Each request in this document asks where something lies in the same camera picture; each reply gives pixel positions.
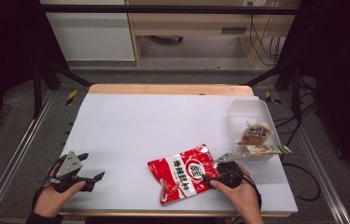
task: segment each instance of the sleeve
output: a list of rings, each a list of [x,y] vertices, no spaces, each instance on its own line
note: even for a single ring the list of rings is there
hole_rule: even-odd
[[[61,215],[57,215],[55,218],[49,218],[31,212],[25,224],[61,224],[62,221],[63,217]]]

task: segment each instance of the chip bag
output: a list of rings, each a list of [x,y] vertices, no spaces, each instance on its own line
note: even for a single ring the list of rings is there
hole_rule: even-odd
[[[206,145],[171,157],[147,163],[161,184],[161,204],[188,198],[209,190],[202,175],[218,176],[215,162]]]

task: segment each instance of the hand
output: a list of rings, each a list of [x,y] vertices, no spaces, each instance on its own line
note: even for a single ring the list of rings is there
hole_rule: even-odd
[[[64,204],[79,192],[86,182],[80,181],[67,191],[60,193],[53,186],[47,184],[35,203],[34,213],[42,217],[55,218],[61,211]]]
[[[238,165],[244,174],[250,176],[250,173],[242,165]],[[241,185],[235,189],[228,188],[216,180],[210,181],[210,184],[227,196],[236,211],[244,218],[245,223],[263,223],[257,194],[246,181],[242,181]]]

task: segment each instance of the white board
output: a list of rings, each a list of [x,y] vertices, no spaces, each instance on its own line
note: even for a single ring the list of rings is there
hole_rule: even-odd
[[[227,113],[238,99],[259,101],[250,96],[87,94],[63,154],[70,150],[89,153],[78,174],[94,177],[105,171],[105,176],[93,192],[78,193],[64,210],[235,212],[227,198],[214,189],[161,205],[161,185],[147,163],[200,144],[207,145],[214,159],[231,152],[233,139]],[[268,109],[259,112],[267,113]],[[271,141],[280,144],[277,135]],[[298,211],[277,156],[242,165],[261,193],[262,212]]]

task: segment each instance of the plastic box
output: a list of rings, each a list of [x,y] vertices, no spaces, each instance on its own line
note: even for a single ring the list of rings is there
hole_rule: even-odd
[[[261,100],[234,100],[228,110],[230,123],[231,144],[233,152],[242,154],[242,161],[268,161],[274,154],[270,155],[251,155],[245,146],[238,145],[243,131],[247,128],[248,122],[265,122],[273,130],[273,135],[264,145],[281,145],[273,120],[265,102]]]

